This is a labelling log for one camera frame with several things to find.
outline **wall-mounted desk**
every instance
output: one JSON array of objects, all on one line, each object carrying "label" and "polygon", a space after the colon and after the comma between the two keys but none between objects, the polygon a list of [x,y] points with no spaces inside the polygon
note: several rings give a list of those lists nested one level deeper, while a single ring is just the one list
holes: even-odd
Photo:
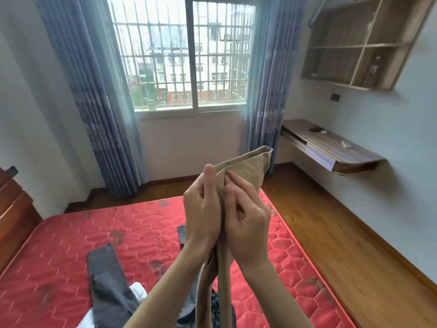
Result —
[{"label": "wall-mounted desk", "polygon": [[342,176],[374,170],[386,160],[333,132],[322,130],[325,129],[307,120],[286,120],[282,123],[281,136],[329,171]]}]

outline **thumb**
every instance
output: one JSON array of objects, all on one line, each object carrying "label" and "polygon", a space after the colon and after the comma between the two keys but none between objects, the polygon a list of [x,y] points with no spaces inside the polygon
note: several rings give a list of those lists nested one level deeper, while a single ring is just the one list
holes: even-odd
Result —
[{"label": "thumb", "polygon": [[213,165],[205,165],[203,171],[203,190],[205,193],[205,199],[207,200],[219,197],[216,187],[216,169]]},{"label": "thumb", "polygon": [[237,202],[232,186],[225,187],[225,227],[226,230],[234,229],[238,223]]}]

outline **wooden floor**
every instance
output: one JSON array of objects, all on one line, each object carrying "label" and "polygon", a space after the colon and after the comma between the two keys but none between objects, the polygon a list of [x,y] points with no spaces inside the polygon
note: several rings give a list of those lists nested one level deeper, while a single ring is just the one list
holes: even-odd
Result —
[{"label": "wooden floor", "polygon": [[[85,209],[178,196],[191,183],[152,185],[125,201],[99,193]],[[276,168],[262,188],[358,327],[437,327],[437,297],[300,169]]]}]

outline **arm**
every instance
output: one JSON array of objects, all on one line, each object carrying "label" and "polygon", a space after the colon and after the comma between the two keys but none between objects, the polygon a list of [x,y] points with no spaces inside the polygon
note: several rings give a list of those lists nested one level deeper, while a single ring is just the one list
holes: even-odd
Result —
[{"label": "arm", "polygon": [[[268,258],[270,210],[262,203],[254,187],[237,174],[229,171],[225,181],[228,246],[269,325],[274,328],[313,327]],[[237,204],[243,212],[237,210]]]},{"label": "arm", "polygon": [[124,328],[176,326],[193,281],[220,233],[221,209],[216,171],[212,165],[206,165],[204,173],[185,192],[183,205],[187,219],[187,242]]}]

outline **beige trousers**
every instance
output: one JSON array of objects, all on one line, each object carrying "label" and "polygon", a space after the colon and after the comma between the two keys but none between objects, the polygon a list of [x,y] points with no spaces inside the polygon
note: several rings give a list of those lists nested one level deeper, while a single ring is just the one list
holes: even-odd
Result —
[{"label": "beige trousers", "polygon": [[272,149],[262,146],[238,158],[216,165],[217,192],[222,208],[222,227],[220,236],[208,260],[203,264],[197,290],[196,326],[211,328],[211,290],[212,283],[218,276],[218,297],[220,299],[220,324],[222,328],[232,327],[231,284],[229,280],[229,266],[234,258],[226,245],[224,228],[223,196],[225,188],[225,173],[227,170],[236,172],[251,183],[259,191],[264,175],[270,166]]}]

